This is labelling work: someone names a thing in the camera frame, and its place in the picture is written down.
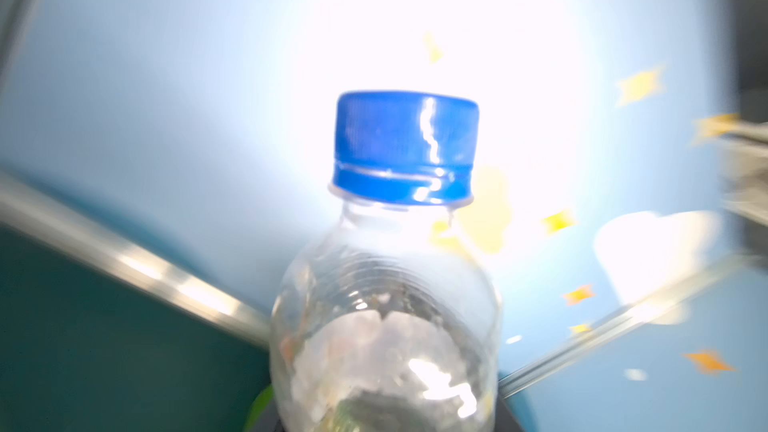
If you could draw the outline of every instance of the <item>green object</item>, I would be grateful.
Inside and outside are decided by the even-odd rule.
[[[259,396],[256,397],[254,402],[250,405],[250,409],[248,410],[248,419],[246,420],[245,427],[243,428],[244,432],[250,432],[256,421],[259,419],[259,416],[261,416],[261,413],[264,412],[264,409],[267,405],[270,404],[274,397],[275,391],[272,388],[272,384],[270,384],[268,388],[262,390],[261,394],[259,394]]]

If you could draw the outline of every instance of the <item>blue bottle cap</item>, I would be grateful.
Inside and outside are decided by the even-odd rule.
[[[348,92],[336,114],[332,184],[404,205],[468,202],[476,103],[420,92]]]

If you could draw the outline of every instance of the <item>bottle body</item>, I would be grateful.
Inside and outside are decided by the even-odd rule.
[[[288,430],[492,430],[501,303],[451,224],[350,198],[296,258],[270,340]]]

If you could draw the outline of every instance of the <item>bottle neck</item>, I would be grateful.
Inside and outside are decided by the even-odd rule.
[[[450,224],[455,210],[455,206],[400,206],[345,197],[341,222],[344,228],[429,234],[437,223]]]

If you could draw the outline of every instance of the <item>crumpled paper inside bottle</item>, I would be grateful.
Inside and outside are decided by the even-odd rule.
[[[467,412],[475,407],[451,336],[403,312],[389,312],[384,320],[375,310],[345,314],[307,340],[293,365],[293,399],[315,423],[360,391],[419,400],[463,394]]]

